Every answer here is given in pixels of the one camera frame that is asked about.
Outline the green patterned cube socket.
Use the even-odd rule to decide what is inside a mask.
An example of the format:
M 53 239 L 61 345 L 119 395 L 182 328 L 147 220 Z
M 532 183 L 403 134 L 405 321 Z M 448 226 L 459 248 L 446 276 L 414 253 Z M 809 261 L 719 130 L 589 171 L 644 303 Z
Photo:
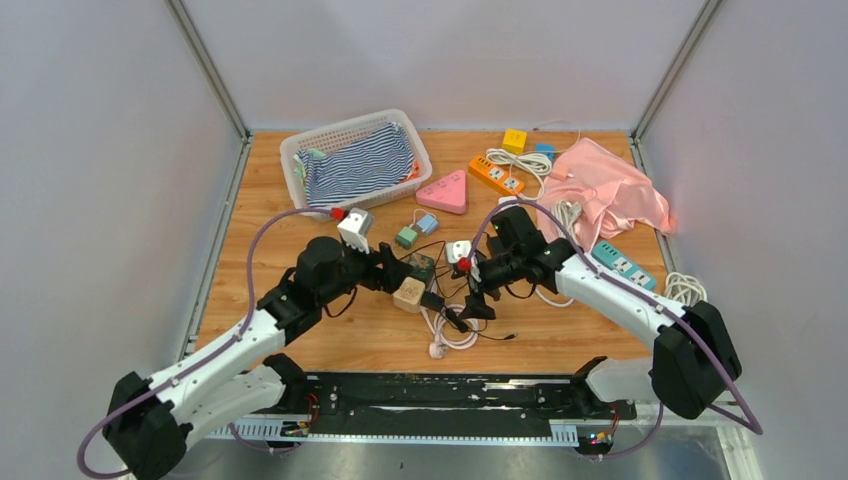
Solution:
M 409 274 L 411 278 L 421 281 L 426 287 L 431 286 L 436 270 L 436 262 L 433 258 L 415 252 L 407 256 L 405 263 L 412 267 Z

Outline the beige wooden cube socket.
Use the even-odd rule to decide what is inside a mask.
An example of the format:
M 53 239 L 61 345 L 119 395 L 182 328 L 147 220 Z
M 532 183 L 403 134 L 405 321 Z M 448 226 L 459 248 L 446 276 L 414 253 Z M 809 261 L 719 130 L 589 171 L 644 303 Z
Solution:
M 395 307 L 408 312 L 419 313 L 421 300 L 427 287 L 424 282 L 413 277 L 406 277 L 400 287 L 392 294 Z

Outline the green plug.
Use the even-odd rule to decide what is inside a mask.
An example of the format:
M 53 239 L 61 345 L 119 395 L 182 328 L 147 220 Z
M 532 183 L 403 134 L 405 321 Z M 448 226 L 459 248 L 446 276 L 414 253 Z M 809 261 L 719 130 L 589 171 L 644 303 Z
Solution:
M 403 249 L 411 250 L 419 237 L 419 233 L 410 226 L 401 228 L 395 236 L 395 243 Z

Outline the blue plug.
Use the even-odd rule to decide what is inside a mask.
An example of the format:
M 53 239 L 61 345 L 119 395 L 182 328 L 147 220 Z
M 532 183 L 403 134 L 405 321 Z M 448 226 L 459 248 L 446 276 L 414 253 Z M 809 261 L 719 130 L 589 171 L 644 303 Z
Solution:
M 436 216 L 427 213 L 415 222 L 414 227 L 420 234 L 429 236 L 438 229 L 439 221 Z

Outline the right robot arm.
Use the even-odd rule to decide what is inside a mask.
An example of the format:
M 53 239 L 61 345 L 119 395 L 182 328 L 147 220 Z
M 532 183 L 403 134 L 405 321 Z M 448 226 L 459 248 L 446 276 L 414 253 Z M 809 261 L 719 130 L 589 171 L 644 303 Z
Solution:
M 494 229 L 488 253 L 478 249 L 481 234 L 447 246 L 449 262 L 470 281 L 462 317 L 494 318 L 486 299 L 526 281 L 594 309 L 640 340 L 651 353 L 649 359 L 602 358 L 572 388 L 572 406 L 584 417 L 598 416 L 613 401 L 640 400 L 659 402 L 682 418 L 696 419 L 714 409 L 724 393 L 730 393 L 743 412 L 750 411 L 735 385 L 741 363 L 714 305 L 705 300 L 686 305 L 627 280 L 569 236 L 546 239 L 530 218 L 528 205 L 508 201 L 486 218 Z

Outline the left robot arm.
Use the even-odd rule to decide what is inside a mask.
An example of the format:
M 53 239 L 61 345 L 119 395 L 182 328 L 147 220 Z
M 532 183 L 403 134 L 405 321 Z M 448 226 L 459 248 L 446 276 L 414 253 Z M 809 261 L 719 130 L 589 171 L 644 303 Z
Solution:
M 302 373 L 281 349 L 359 288 L 394 293 L 412 273 L 386 243 L 361 252 L 309 241 L 295 266 L 242 320 L 193 355 L 147 377 L 130 372 L 111 395 L 102 435 L 137 479 L 160 479 L 199 440 L 256 410 L 298 411 Z

